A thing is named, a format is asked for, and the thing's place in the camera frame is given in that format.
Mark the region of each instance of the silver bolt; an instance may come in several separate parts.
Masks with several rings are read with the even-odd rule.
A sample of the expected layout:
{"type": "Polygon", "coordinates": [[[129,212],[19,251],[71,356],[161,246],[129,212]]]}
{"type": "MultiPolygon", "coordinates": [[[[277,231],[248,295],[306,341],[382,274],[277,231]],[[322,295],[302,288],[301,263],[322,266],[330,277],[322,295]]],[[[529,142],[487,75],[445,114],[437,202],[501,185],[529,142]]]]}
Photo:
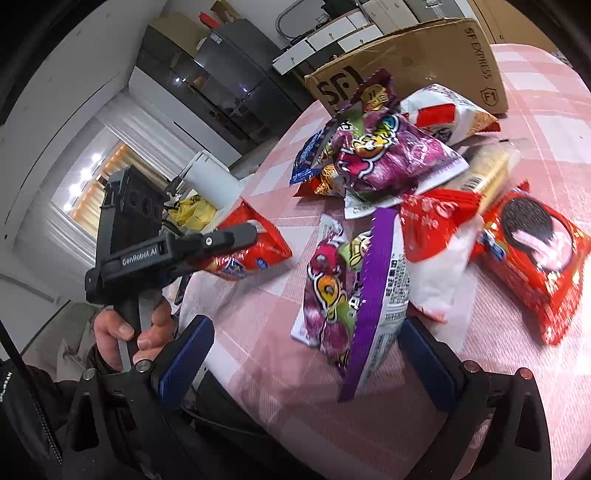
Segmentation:
{"type": "Polygon", "coordinates": [[[92,377],[95,376],[95,373],[96,370],[94,368],[89,368],[88,370],[84,370],[82,378],[84,378],[84,380],[90,380],[92,377]]]}
{"type": "Polygon", "coordinates": [[[152,366],[152,362],[150,360],[140,360],[136,366],[135,369],[139,372],[139,373],[144,373],[147,372],[148,370],[150,370],[150,367],[152,366]]]}
{"type": "Polygon", "coordinates": [[[480,365],[478,365],[474,360],[466,360],[464,362],[464,368],[470,373],[475,374],[480,370],[480,365]]]}
{"type": "Polygon", "coordinates": [[[529,368],[525,368],[525,367],[520,368],[519,374],[521,375],[521,378],[523,378],[525,380],[531,380],[532,378],[534,378],[534,374],[531,372],[531,370],[529,368]]]}

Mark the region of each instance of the pink checkered tablecloth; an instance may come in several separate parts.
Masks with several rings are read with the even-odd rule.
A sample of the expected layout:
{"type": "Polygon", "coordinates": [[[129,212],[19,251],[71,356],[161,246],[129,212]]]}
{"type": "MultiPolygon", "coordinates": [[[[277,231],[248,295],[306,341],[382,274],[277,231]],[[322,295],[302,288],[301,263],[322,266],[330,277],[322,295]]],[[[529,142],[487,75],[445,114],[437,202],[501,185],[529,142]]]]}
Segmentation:
{"type": "MultiPolygon", "coordinates": [[[[533,195],[591,233],[591,93],[576,72],[542,50],[512,44],[492,48],[509,99],[502,133],[522,139],[512,179],[527,178],[533,195]]],[[[216,342],[207,357],[210,370],[296,457],[330,479],[402,479],[445,417],[398,348],[392,347],[363,395],[338,404],[336,369],[321,353],[290,338],[320,214],[343,221],[349,233],[369,224],[369,218],[344,220],[340,199],[293,197],[293,160],[328,118],[320,102],[312,104],[243,193],[278,226],[293,258],[235,283],[196,273],[181,321],[197,313],[212,318],[216,342]]],[[[567,476],[591,443],[590,265],[581,305],[557,347],[543,345],[534,315],[471,265],[463,299],[468,321],[454,346],[462,360],[474,359],[488,371],[513,374],[529,367],[534,372],[550,430],[555,480],[567,476]]],[[[458,478],[469,470],[469,457],[458,468],[458,478]]]]}

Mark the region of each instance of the box on top of refrigerator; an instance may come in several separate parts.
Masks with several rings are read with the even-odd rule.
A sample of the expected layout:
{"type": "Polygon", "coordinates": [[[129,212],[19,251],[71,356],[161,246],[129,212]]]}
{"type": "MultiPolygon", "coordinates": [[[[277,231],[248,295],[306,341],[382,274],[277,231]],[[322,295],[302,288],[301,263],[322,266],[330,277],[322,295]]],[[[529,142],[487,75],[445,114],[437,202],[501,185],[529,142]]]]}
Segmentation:
{"type": "Polygon", "coordinates": [[[392,74],[401,99],[439,83],[490,113],[509,108],[491,47],[472,18],[434,20],[378,38],[306,76],[306,86],[335,113],[382,67],[392,74]]]}

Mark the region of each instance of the sf logo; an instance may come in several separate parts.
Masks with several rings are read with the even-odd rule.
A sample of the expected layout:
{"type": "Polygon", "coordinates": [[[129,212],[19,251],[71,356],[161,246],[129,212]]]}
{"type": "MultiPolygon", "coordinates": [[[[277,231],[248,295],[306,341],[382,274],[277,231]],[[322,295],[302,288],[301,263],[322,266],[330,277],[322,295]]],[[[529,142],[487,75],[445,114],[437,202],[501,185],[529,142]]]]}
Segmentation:
{"type": "Polygon", "coordinates": [[[329,105],[336,105],[341,100],[349,100],[349,95],[347,95],[347,92],[345,91],[352,87],[349,76],[351,76],[351,78],[357,83],[357,86],[363,83],[361,75],[357,73],[352,66],[344,67],[343,71],[346,73],[337,73],[336,75],[333,75],[328,82],[324,81],[318,84],[318,90],[320,90],[323,95],[330,97],[329,105]]]}

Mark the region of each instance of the finger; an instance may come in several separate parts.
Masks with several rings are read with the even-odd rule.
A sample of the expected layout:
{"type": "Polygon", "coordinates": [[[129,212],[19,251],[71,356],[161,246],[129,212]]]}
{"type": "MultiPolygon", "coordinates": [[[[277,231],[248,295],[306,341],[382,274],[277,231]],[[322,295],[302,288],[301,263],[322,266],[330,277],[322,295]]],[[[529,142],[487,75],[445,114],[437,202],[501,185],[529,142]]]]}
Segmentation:
{"type": "Polygon", "coordinates": [[[139,362],[140,360],[151,360],[154,361],[154,359],[158,356],[158,354],[162,351],[162,347],[160,348],[151,348],[150,350],[139,350],[135,355],[134,355],[134,365],[139,362]]]}
{"type": "Polygon", "coordinates": [[[167,323],[173,323],[173,320],[170,317],[171,312],[172,309],[170,307],[170,303],[168,303],[168,300],[162,297],[160,299],[160,303],[152,313],[152,324],[162,327],[167,323]]]}
{"type": "Polygon", "coordinates": [[[123,370],[117,339],[128,340],[133,335],[131,325],[114,310],[104,310],[96,317],[96,346],[103,360],[117,371],[123,370]]]}
{"type": "Polygon", "coordinates": [[[174,331],[174,322],[162,327],[154,325],[138,336],[138,348],[140,350],[161,348],[173,340],[174,331]]]}

